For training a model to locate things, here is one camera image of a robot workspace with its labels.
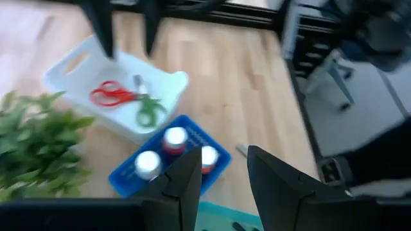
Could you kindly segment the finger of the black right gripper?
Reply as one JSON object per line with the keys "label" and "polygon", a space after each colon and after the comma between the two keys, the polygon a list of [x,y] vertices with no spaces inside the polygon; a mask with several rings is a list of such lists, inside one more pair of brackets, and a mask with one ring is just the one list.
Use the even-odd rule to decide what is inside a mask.
{"label": "finger of the black right gripper", "polygon": [[114,59],[112,7],[109,0],[82,0],[82,10],[109,59]]}
{"label": "finger of the black right gripper", "polygon": [[155,43],[157,30],[161,21],[161,1],[144,0],[143,15],[145,26],[145,51],[150,55]]}

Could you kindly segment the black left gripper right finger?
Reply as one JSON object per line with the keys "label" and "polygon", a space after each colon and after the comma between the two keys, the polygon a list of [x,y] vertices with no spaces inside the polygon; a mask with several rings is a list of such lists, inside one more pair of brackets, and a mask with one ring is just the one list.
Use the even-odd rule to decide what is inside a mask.
{"label": "black left gripper right finger", "polygon": [[300,205],[307,199],[349,197],[345,191],[318,181],[258,146],[248,147],[247,169],[265,230],[295,230]]}

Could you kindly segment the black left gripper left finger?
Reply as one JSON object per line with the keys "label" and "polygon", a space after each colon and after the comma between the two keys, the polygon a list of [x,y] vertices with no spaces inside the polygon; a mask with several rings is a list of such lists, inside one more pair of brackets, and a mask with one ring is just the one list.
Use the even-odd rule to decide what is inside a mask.
{"label": "black left gripper left finger", "polygon": [[201,181],[201,148],[196,147],[132,196],[141,203],[134,230],[194,230]]}

